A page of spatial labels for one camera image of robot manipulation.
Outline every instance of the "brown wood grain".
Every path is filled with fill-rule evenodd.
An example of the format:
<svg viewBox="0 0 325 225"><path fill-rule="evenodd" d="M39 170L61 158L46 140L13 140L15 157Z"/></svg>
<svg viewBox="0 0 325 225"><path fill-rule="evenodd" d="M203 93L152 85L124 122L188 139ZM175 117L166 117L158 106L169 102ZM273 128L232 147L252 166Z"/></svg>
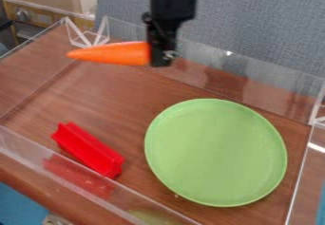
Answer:
<svg viewBox="0 0 325 225"><path fill-rule="evenodd" d="M26 54L25 64L33 64L37 57L38 59L51 58L47 54L50 48L47 41L51 38L53 45L66 44L59 41L61 33L63 33L61 29L57 29L43 38L38 56L29 54L30 48L22 50ZM13 72L17 67L22 67L19 53L7 60L9 65L14 65L10 69ZM183 65L192 69L200 67L191 62L183 62ZM288 148L288 172L275 192L249 205L237 208L215 208L196 204L176 197L150 171L144 155L144 138L149 124L158 114L173 104L189 99L228 99L225 95L212 92L213 83L221 87L221 78L224 83L221 89L225 94L227 91L232 92L232 98L236 98L237 94L243 95L245 90L245 87L241 87L245 79L229 73L211 70L213 77L208 87L200 84L196 71L187 76L176 70L176 67L180 67L179 63L165 69L78 63L23 105L11 111L3 119L3 124L17 133L65 154L50 135L57 131L59 122L76 122L126 157L124 174L117 181L204 224L284 224L311 132L311 128L304 123L253 107L271 120L284 137ZM29 71L22 70L15 75L18 79L26 77L25 85L34 83L27 77L29 74ZM177 81L179 77L180 80L188 77L188 84ZM263 84L260 88L277 92L277 89ZM6 92L10 96L11 94L15 96L17 92L25 92L22 84L15 84L13 89L13 93ZM292 93L280 91L281 96L287 98L280 106L290 109L294 102L299 101L304 112L304 103L310 103L311 100L304 97L292 98ZM58 193L55 198L47 197L45 194L51 193L49 187L53 185L50 180L45 183L34 182L37 174L33 171L26 172L25 167L18 163L13 164L13 160L2 159L0 164L3 180L18 191L77 224L105 224L104 219L110 215L96 205L93 209L98 216L88 216L82 213L81 209L88 210L92 204L81 202L82 198L78 195L72 195L76 207L72 203L68 209L62 203L70 196L68 191Z"/></svg>

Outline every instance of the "green plastic plate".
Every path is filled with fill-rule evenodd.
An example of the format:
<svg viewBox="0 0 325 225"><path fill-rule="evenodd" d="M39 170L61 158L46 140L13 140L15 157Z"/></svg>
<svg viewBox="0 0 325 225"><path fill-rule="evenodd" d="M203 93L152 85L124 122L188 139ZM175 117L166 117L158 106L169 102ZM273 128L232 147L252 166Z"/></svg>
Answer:
<svg viewBox="0 0 325 225"><path fill-rule="evenodd" d="M244 105L217 99L169 107L149 127L145 152L169 189L219 207L265 197L288 169L288 151L271 122Z"/></svg>

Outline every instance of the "red plastic toy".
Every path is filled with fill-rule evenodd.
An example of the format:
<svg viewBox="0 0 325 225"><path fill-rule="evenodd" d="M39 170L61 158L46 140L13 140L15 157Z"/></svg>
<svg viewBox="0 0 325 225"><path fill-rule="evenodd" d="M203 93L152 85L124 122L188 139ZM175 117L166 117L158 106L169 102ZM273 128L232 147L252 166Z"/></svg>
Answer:
<svg viewBox="0 0 325 225"><path fill-rule="evenodd" d="M125 158L74 122L59 124L53 139L101 175L116 178L122 173Z"/></svg>

